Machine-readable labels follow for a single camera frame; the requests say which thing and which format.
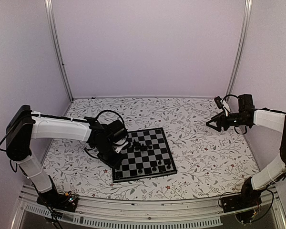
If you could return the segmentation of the black chess piece cluster piece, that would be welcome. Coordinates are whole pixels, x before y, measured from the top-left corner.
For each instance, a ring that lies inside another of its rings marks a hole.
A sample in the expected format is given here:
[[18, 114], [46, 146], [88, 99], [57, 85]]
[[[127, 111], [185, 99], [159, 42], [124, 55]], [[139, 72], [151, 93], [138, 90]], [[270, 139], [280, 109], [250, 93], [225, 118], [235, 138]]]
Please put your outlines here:
[[132, 142], [132, 149], [134, 152], [145, 152], [148, 150], [152, 150], [152, 148], [153, 148], [152, 145], [145, 145], [137, 141]]

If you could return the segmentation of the black and grey chessboard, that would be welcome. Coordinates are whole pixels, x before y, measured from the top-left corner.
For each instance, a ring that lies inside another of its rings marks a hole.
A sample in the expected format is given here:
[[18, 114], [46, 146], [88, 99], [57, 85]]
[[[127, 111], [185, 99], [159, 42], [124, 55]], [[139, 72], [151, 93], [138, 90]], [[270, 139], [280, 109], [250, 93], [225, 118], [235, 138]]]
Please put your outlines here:
[[[131, 144], [125, 150], [121, 151], [123, 156], [120, 168], [112, 170], [113, 183], [135, 181], [143, 178], [163, 177], [177, 174], [177, 168], [169, 148], [168, 141], [164, 129], [162, 127], [130, 131], [127, 141]], [[137, 141], [145, 145], [152, 145], [152, 150], [145, 152], [134, 152], [132, 142]], [[163, 165], [159, 166], [158, 161], [163, 160]], [[171, 169], [166, 169], [166, 162], [171, 161]], [[153, 172], [152, 168], [157, 167], [157, 171]], [[142, 174], [138, 174], [138, 169], [143, 170]], [[116, 178], [117, 171], [123, 172], [123, 177]]]

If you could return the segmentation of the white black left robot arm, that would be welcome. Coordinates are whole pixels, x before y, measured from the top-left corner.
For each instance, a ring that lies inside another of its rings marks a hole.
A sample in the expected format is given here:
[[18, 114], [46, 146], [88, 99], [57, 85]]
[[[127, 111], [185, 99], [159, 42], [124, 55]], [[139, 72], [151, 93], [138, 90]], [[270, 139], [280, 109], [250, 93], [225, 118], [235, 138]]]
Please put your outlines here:
[[51, 207], [61, 203], [55, 185], [33, 155], [31, 140], [40, 138], [69, 139], [87, 143], [97, 149], [97, 158], [111, 168], [118, 168], [122, 162], [121, 151], [128, 148], [128, 131], [122, 117], [109, 123], [99, 122], [96, 117], [70, 118], [42, 114], [23, 105], [6, 128], [0, 141], [0, 151], [20, 167], [27, 178], [43, 193], [42, 198]]

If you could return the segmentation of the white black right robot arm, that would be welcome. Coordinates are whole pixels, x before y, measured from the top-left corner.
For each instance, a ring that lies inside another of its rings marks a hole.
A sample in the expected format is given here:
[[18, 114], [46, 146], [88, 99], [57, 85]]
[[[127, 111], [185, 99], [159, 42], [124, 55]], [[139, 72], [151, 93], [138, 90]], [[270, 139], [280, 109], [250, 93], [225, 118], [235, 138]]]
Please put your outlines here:
[[[238, 110], [232, 112], [227, 98], [235, 98]], [[241, 127], [250, 148], [256, 156], [260, 171], [242, 185], [242, 194], [237, 198], [241, 208], [255, 201], [255, 194], [286, 177], [286, 112], [268, 108], [255, 108], [252, 95], [226, 95], [214, 99], [220, 113], [206, 125], [218, 132], [230, 127]]]

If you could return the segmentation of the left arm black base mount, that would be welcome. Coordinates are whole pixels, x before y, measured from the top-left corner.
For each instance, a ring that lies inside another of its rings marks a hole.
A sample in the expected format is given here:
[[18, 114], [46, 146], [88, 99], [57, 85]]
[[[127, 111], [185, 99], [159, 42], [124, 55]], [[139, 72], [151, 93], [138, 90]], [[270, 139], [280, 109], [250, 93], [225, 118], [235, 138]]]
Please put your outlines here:
[[37, 194], [37, 203], [44, 205], [51, 209], [59, 209], [68, 212], [75, 212], [78, 204], [78, 195], [71, 191], [65, 193], [57, 192], [56, 188], [52, 188], [50, 191], [41, 193], [36, 187], [34, 187]]

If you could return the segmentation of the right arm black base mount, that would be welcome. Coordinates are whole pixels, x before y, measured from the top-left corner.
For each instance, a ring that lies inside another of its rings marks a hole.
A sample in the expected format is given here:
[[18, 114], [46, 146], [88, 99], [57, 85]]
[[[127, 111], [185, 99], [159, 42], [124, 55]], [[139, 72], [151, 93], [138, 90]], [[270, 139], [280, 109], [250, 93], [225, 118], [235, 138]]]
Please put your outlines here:
[[252, 223], [256, 210], [252, 207], [259, 206], [262, 201], [260, 199], [262, 191], [253, 189], [251, 178], [245, 180], [240, 193], [227, 197], [220, 197], [218, 205], [223, 209], [224, 213], [251, 208], [251, 210], [236, 213], [236, 219], [243, 224]]

